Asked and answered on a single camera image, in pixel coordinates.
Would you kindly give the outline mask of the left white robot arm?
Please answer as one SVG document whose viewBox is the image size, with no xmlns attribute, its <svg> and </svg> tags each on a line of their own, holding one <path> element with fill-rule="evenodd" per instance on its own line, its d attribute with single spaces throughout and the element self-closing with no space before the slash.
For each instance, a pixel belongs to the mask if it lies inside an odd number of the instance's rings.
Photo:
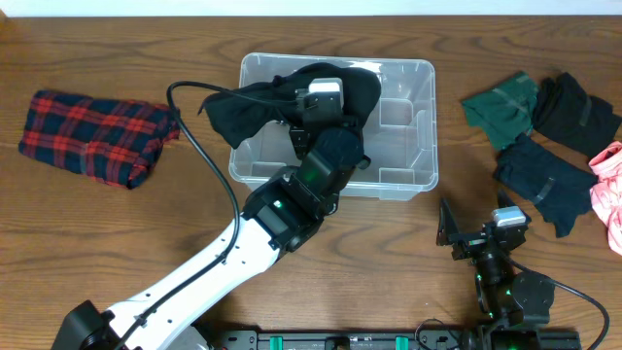
<svg viewBox="0 0 622 350">
<path fill-rule="evenodd" d="M 65 316 L 52 349 L 168 348 L 228 293 L 312 237 L 336 211 L 354 170 L 368 162 L 358 132 L 321 131 L 301 165 L 281 169 L 257 188 L 210 245 L 103 312 L 83 302 Z"/>
</svg>

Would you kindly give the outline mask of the red navy plaid garment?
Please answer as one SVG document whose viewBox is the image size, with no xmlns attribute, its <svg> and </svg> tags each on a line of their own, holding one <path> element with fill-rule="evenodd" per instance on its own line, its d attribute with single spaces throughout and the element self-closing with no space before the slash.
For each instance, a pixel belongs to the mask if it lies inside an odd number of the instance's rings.
<svg viewBox="0 0 622 350">
<path fill-rule="evenodd" d="M 168 106 L 42 89 L 30 102 L 18 150 L 28 158 L 133 190 L 180 135 Z"/>
</svg>

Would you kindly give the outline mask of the dark green garment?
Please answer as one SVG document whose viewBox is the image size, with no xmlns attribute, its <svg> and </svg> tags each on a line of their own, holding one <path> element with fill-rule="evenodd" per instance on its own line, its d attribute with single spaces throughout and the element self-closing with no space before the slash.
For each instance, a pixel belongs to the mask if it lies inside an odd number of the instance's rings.
<svg viewBox="0 0 622 350">
<path fill-rule="evenodd" d="M 533 130 L 539 87 L 525 72 L 461 102 L 469 126 L 480 127 L 492 147 L 501 151 L 522 133 Z"/>
</svg>

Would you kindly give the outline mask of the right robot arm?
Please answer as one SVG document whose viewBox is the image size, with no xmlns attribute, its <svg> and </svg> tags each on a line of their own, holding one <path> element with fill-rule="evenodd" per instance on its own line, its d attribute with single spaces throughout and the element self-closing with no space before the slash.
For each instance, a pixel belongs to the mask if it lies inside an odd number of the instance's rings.
<svg viewBox="0 0 622 350">
<path fill-rule="evenodd" d="M 481 229 L 464 232 L 443 198 L 439 204 L 438 246 L 450 246 L 455 261 L 475 268 L 479 308 L 488 321 L 457 340 L 459 349 L 539 349 L 538 328 L 550 322 L 554 286 L 533 272 L 516 272 L 509 253 L 526 242 L 531 218 L 504 191 L 499 208 Z"/>
</svg>

